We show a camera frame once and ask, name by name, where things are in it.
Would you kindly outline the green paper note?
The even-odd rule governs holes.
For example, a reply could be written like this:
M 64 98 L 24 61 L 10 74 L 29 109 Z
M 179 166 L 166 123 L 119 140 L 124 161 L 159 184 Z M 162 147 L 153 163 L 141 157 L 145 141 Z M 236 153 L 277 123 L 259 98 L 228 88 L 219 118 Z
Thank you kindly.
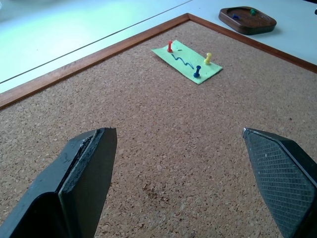
M 213 62 L 206 65 L 204 63 L 206 56 L 201 56 L 178 40 L 172 41 L 173 52 L 169 53 L 167 48 L 168 44 L 162 48 L 152 49 L 152 52 L 197 85 L 202 84 L 222 70 L 221 66 Z M 195 78 L 193 74 L 198 65 L 201 66 L 200 77 Z

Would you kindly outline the cork board with wooden frame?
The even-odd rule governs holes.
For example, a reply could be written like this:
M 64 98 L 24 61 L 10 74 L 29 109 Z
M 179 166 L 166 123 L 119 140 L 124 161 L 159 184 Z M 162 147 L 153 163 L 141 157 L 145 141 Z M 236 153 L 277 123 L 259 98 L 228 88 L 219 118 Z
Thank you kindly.
M 152 49 L 178 40 L 222 70 L 197 85 Z M 242 130 L 295 140 L 317 161 L 315 62 L 184 14 L 68 64 L 0 109 L 0 225 L 67 141 L 100 127 L 117 151 L 97 238 L 282 238 Z

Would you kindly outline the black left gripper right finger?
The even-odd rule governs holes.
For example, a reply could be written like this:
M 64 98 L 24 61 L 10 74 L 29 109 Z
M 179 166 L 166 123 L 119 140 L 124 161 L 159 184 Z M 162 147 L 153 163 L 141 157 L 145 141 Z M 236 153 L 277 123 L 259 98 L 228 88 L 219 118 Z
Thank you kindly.
M 244 128 L 258 189 L 284 238 L 317 238 L 317 163 L 293 140 Z

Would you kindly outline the dark wooden tray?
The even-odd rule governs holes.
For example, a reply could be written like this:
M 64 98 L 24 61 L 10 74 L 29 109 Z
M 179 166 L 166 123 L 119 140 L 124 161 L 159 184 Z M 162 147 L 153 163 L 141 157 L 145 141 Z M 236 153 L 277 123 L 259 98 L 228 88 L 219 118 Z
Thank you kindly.
M 252 7 L 239 6 L 223 8 L 219 12 L 219 19 L 233 30 L 244 35 L 256 35 L 271 32 L 275 29 L 277 22 L 272 17 L 256 10 L 255 15 L 250 14 Z M 233 14 L 240 19 L 233 19 Z

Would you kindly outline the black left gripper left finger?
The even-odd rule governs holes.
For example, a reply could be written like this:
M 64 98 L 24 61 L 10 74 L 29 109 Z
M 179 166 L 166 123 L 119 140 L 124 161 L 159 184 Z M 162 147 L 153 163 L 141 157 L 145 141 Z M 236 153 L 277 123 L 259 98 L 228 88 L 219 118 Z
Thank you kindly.
M 0 238 L 94 238 L 116 147 L 115 128 L 70 139 L 0 225 Z

